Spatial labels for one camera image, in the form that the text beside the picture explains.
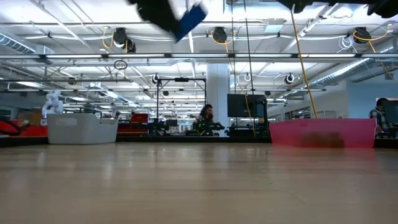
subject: plaid shirt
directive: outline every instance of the plaid shirt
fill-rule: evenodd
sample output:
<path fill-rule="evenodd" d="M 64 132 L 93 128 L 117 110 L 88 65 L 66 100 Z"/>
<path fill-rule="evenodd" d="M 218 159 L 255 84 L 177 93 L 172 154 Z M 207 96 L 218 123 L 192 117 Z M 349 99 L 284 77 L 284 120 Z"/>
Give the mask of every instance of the plaid shirt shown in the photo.
<path fill-rule="evenodd" d="M 377 124 L 383 131 L 386 131 L 390 128 L 390 124 L 387 122 L 386 112 L 380 110 L 379 108 L 371 110 L 371 112 L 369 113 L 369 117 L 376 118 Z"/>

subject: black monitor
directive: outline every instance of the black monitor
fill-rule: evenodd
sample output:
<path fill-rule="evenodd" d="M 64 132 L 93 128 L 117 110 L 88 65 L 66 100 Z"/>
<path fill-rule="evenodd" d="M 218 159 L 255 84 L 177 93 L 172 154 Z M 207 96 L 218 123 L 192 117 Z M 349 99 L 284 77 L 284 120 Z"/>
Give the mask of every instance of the black monitor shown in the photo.
<path fill-rule="evenodd" d="M 388 123 L 398 124 L 398 101 L 385 101 L 383 106 Z"/>
<path fill-rule="evenodd" d="M 166 120 L 166 125 L 169 127 L 178 127 L 177 120 Z"/>
<path fill-rule="evenodd" d="M 264 95 L 248 95 L 244 97 L 243 94 L 228 94 L 228 117 L 230 118 L 267 117 L 266 108 L 267 99 Z"/>

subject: pink bin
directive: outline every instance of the pink bin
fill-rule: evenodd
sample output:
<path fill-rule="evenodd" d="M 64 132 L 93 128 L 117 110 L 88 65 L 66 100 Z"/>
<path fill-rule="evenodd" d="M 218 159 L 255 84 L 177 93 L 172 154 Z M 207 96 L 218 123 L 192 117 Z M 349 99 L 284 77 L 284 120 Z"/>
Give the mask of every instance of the pink bin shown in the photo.
<path fill-rule="evenodd" d="M 296 119 L 271 123 L 272 143 L 295 147 L 371 148 L 375 119 Z"/>

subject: woman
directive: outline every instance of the woman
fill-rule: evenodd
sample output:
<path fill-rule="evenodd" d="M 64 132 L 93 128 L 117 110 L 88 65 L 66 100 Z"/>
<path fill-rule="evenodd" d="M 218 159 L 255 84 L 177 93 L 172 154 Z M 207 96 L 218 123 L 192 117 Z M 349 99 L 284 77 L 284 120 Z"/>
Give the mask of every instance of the woman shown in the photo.
<path fill-rule="evenodd" d="M 205 105 L 203 107 L 203 109 L 201 110 L 200 115 L 199 115 L 199 122 L 200 121 L 214 123 L 214 121 L 213 121 L 213 106 Z"/>

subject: white robot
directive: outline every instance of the white robot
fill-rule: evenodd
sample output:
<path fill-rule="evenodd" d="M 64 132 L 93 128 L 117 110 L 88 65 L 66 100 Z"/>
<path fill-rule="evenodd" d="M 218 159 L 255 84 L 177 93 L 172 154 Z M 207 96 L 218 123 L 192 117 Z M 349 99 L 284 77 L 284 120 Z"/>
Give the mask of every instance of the white robot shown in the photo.
<path fill-rule="evenodd" d="M 52 90 L 49 94 L 45 96 L 47 101 L 42 108 L 42 115 L 44 119 L 47 119 L 48 114 L 62 114 L 63 103 L 58 100 L 61 95 L 60 90 Z"/>

